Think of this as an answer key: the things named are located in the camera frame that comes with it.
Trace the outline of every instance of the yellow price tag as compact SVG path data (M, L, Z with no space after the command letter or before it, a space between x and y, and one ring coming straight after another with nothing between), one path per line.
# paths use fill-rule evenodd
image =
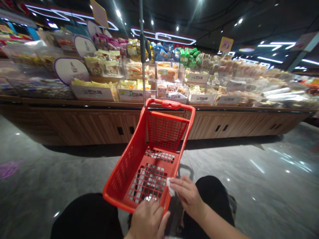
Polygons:
M105 28L109 28L109 23L107 21L106 11L100 4L98 4L95 0L90 0L94 20L99 23L101 26Z
M224 52L230 52L230 50L232 49L233 43L234 43L233 39L222 37L219 50Z

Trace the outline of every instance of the gray tiled floor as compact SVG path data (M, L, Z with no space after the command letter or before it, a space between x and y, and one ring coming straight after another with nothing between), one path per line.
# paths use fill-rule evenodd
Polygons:
M45 147L1 116L0 139L0 165L18 167L0 179L2 239L49 238L54 215L82 194L101 192L125 149ZM180 175L194 182L217 176L237 200L236 227L249 237L318 238L318 143L319 130L305 123L282 136L190 140ZM176 210L170 225L179 216ZM127 213L120 211L119 218L125 233Z

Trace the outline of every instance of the black pants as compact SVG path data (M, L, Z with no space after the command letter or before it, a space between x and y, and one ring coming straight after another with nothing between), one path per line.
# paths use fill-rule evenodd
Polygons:
M196 186L203 201L234 226L227 193L218 178L202 177L196 182ZM183 238L209 238L187 213L184 214L183 220ZM85 194L78 197L53 224L51 239L64 238L123 239L117 208L105 201L102 194Z

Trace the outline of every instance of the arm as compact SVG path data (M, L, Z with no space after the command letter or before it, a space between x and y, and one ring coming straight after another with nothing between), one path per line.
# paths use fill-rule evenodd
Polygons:
M187 214L200 225L211 239L248 238L203 202L196 185L188 177L171 179L170 186L178 193Z

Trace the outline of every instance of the red shopping basket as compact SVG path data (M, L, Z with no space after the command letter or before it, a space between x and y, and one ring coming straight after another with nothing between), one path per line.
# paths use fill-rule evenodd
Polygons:
M149 111L151 103L174 110L187 109L191 112L190 120ZM142 200L154 198L166 212L170 202L166 179L177 175L194 116L195 108L192 106L148 99L129 144L106 182L104 199L133 213ZM180 152L177 152L185 132L183 145Z

